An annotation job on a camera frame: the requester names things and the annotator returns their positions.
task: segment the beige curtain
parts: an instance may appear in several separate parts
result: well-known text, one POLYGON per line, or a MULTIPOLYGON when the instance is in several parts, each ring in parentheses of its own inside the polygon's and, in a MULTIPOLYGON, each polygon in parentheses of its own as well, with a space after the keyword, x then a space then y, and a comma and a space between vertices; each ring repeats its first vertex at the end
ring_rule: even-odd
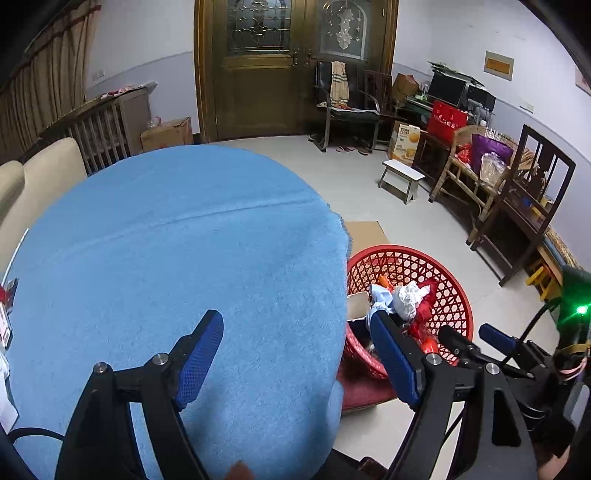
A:
POLYGON ((45 28, 0 90, 0 164, 16 160, 39 133, 84 103, 86 59, 99 0, 85 0, 45 28))

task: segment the black armchair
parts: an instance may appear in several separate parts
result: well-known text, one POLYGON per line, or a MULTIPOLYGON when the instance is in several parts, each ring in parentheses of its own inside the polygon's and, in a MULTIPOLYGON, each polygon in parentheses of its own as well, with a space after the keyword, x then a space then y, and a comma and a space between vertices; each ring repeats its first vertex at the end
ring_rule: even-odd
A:
POLYGON ((346 110, 333 108, 330 101, 330 86, 332 84, 332 64, 329 61, 319 61, 316 63, 316 75, 314 88, 317 90, 318 104, 326 102, 326 123, 324 125, 324 137, 311 135, 310 140, 322 152, 326 152, 329 144, 330 123, 332 120, 346 122, 355 122, 360 124, 373 124, 374 135, 369 141, 369 151, 371 152, 378 137, 379 127, 379 103, 375 97, 360 90, 359 79, 363 79, 363 71, 359 71, 357 65, 345 64, 347 74, 347 83, 349 84, 349 101, 347 105, 350 108, 363 110, 346 110))

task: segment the wooden door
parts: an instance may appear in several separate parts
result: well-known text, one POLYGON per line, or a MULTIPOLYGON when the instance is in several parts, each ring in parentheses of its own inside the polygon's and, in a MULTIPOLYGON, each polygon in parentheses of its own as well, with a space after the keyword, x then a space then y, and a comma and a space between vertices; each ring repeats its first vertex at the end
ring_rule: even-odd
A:
POLYGON ((397 0, 207 3, 195 10, 204 141, 307 132, 317 115, 316 60, 391 68, 397 0))

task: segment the round table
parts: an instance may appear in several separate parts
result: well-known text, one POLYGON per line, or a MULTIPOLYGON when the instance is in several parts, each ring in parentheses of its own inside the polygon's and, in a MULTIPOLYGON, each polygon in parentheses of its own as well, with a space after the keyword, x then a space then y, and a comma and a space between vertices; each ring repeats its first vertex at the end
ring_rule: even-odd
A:
MULTIPOLYGON (((16 427, 65 433, 92 366, 143 365, 207 309, 222 343, 182 412, 210 477, 242 460, 257 480, 310 478, 336 437, 345 339, 341 218, 269 158, 214 145, 131 157, 64 195, 29 231, 7 358, 16 427)), ((149 478, 161 478, 132 404, 149 478)), ((16 447, 53 478, 60 442, 16 447)))

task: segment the tile floor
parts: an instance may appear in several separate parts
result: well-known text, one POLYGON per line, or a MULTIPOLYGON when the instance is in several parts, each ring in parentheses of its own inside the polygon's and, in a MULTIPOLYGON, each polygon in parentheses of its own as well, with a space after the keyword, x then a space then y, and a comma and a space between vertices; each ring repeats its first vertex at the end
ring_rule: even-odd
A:
MULTIPOLYGON (((332 147, 323 154, 307 137, 249 138, 221 143, 276 160, 305 180, 346 221, 377 220, 391 243, 419 249, 445 265, 470 300, 474 341, 483 353, 500 356, 478 338, 481 324, 490 323, 509 335, 519 336, 541 307, 538 293, 525 285, 523 273, 506 287, 499 287, 484 260, 465 244, 465 228, 443 205, 429 203, 425 189, 419 189, 418 199, 409 205, 379 189, 385 152, 363 156, 357 151, 338 153, 332 147)), ((549 314, 538 322, 529 338, 548 351, 554 350, 558 334, 549 314)), ((450 423, 460 409, 461 405, 454 405, 450 423)), ((335 448, 357 459, 371 456, 388 466, 412 417, 413 412, 400 400, 346 415, 335 448)), ((432 479, 446 478, 458 431, 443 446, 432 479)))

